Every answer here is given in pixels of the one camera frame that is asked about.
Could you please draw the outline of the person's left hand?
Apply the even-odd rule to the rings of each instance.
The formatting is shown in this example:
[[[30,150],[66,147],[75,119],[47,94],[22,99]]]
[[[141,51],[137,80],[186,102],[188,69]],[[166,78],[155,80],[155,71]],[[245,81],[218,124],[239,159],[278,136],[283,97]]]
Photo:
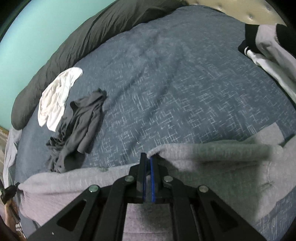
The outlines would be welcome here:
[[[13,199],[8,200],[4,206],[4,222],[14,233],[16,233],[19,237],[22,237],[22,232],[16,229],[16,221],[13,218],[13,212],[11,208],[16,212],[16,214],[18,214],[18,207]]]

